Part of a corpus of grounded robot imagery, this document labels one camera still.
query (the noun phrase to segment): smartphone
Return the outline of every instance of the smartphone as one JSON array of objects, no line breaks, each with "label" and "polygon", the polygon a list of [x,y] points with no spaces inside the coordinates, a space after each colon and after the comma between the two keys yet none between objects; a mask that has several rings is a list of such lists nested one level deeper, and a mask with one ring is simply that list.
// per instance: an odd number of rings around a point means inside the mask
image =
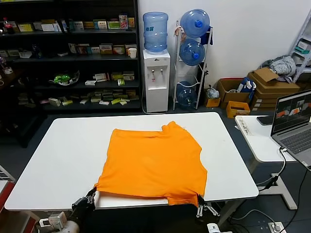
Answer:
[{"label": "smartphone", "polygon": [[273,116],[259,116],[257,120],[262,125],[272,125],[273,123]]}]

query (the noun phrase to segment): laptop screen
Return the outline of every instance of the laptop screen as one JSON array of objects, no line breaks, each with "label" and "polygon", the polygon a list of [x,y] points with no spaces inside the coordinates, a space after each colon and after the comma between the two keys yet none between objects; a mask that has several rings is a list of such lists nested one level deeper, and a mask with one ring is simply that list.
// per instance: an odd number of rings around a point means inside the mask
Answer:
[{"label": "laptop screen", "polygon": [[309,122],[311,117],[311,91],[299,92],[277,100],[271,135]]}]

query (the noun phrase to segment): paper cup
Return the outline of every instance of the paper cup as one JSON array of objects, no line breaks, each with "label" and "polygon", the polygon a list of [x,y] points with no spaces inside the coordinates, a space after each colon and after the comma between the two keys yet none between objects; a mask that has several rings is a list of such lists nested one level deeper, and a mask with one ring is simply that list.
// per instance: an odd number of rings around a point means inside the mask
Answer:
[{"label": "paper cup", "polygon": [[128,50],[130,51],[130,57],[136,58],[137,49],[136,48],[129,48]]}]

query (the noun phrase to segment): power strip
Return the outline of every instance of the power strip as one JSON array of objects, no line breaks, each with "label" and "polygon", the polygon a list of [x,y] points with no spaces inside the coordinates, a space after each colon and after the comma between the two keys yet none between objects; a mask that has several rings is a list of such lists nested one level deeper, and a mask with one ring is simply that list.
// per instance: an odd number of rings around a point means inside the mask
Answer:
[{"label": "power strip", "polygon": [[271,233],[279,233],[284,229],[282,222],[276,222],[276,225],[274,225],[274,222],[269,222],[268,226]]}]

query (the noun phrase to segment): white water dispenser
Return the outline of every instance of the white water dispenser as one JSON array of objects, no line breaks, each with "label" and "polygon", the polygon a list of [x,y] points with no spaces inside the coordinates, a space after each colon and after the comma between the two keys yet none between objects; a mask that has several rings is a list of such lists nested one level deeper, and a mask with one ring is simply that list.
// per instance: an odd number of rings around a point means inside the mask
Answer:
[{"label": "white water dispenser", "polygon": [[165,112],[168,109],[170,55],[143,51],[147,112]]}]

